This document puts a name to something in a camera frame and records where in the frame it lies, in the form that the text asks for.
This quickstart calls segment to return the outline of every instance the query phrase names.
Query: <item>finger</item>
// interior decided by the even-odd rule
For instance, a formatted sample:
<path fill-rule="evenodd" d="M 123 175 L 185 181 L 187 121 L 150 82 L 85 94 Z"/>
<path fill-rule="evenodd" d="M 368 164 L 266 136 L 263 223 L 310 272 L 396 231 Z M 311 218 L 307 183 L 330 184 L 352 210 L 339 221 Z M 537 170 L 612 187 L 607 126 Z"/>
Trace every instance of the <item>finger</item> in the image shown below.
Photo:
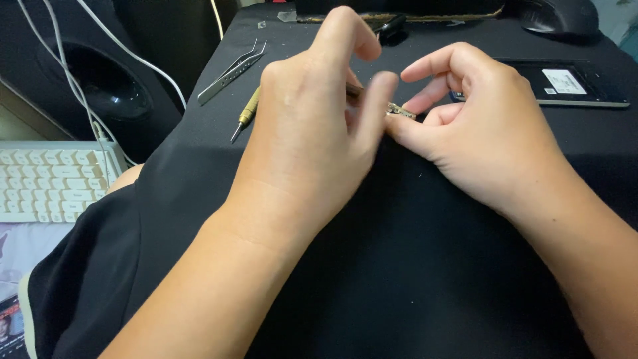
<path fill-rule="evenodd" d="M 346 74 L 346 82 L 349 84 L 357 85 L 360 88 L 363 87 L 363 85 L 361 84 L 361 82 L 359 82 L 359 79 L 357 78 L 355 73 L 352 72 L 351 68 L 348 68 L 348 73 Z"/>
<path fill-rule="evenodd" d="M 361 148 L 368 149 L 379 144 L 388 102 L 398 82 L 398 76 L 392 72 L 377 73 L 370 81 L 360 109 L 359 123 L 353 133 L 355 143 Z"/>
<path fill-rule="evenodd" d="M 387 132 L 400 145 L 428 160 L 433 159 L 438 134 L 443 127 L 427 126 L 397 114 L 386 116 Z"/>
<path fill-rule="evenodd" d="M 353 51 L 362 60 L 372 61 L 381 54 L 381 45 L 354 10 L 340 6 L 326 16 L 310 50 L 327 68 L 342 69 L 348 66 Z"/>
<path fill-rule="evenodd" d="M 426 126 L 444 126 L 449 125 L 456 116 L 461 112 L 464 102 L 448 103 L 433 108 L 423 120 Z"/>
<path fill-rule="evenodd" d="M 461 79 L 451 72 L 439 73 L 432 78 L 432 81 L 421 92 L 414 95 L 401 107 L 412 113 L 420 114 L 432 107 L 436 102 L 439 102 L 447 95 L 450 89 L 463 92 Z"/>
<path fill-rule="evenodd" d="M 485 52 L 468 43 L 457 42 L 416 60 L 401 72 L 401 79 L 414 82 L 430 75 L 451 71 L 460 79 L 467 77 L 472 80 L 495 64 L 498 62 Z"/>

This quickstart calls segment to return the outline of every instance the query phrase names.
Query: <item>black speaker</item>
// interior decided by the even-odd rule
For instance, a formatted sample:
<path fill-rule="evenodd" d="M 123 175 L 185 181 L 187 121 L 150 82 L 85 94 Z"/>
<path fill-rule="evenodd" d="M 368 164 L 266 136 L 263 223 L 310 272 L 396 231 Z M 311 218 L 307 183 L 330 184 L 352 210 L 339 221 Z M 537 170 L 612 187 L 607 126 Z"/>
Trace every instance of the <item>black speaker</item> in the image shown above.
<path fill-rule="evenodd" d="M 57 52 L 52 21 L 40 0 L 24 0 L 33 22 Z M 181 119 L 175 91 L 113 42 L 76 0 L 50 0 L 64 51 L 89 105 L 117 137 L 123 150 L 141 163 Z M 133 52 L 131 36 L 109 0 L 86 1 L 98 18 Z M 73 96 L 64 72 L 35 37 L 16 0 L 0 0 L 0 77 L 47 112 L 79 140 L 94 140 L 86 110 Z"/>

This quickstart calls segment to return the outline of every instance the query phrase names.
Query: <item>keyboard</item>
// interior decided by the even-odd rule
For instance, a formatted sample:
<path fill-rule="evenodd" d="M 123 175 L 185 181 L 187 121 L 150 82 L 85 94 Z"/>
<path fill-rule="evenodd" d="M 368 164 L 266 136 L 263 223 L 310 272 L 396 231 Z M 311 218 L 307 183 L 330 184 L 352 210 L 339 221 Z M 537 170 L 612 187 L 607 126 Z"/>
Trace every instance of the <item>keyboard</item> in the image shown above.
<path fill-rule="evenodd" d="M 0 222 L 73 223 L 126 170 L 103 141 L 0 141 Z"/>

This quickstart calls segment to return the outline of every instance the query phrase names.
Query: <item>tweezers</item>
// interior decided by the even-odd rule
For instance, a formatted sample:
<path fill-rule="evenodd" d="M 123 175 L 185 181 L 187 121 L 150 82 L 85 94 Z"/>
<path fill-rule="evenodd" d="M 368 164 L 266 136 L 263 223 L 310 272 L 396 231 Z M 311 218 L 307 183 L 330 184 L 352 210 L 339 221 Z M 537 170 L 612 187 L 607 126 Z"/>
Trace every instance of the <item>tweezers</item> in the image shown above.
<path fill-rule="evenodd" d="M 234 79 L 238 78 L 242 72 L 246 71 L 250 66 L 259 60 L 259 58 L 263 55 L 263 50 L 266 48 L 266 42 L 263 43 L 262 50 L 260 52 L 256 52 L 255 46 L 257 45 L 257 39 L 255 39 L 255 44 L 253 45 L 253 49 L 249 52 L 239 56 L 232 65 L 230 65 L 226 71 L 224 71 L 209 87 L 203 90 L 199 95 L 197 95 L 197 102 L 200 105 L 205 104 L 213 98 L 221 89 L 226 87 L 229 83 L 231 83 Z"/>

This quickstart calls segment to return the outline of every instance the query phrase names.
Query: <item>barcode sticker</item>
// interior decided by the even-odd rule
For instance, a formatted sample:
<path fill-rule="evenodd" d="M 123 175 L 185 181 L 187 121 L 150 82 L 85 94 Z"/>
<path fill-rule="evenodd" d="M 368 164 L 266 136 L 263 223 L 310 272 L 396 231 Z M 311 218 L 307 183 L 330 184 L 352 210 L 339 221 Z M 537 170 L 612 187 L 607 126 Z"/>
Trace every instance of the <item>barcode sticker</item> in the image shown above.
<path fill-rule="evenodd" d="M 568 70 L 543 70 L 543 74 L 558 93 L 587 95 L 587 91 L 582 88 L 578 81 L 576 81 L 576 78 Z"/>

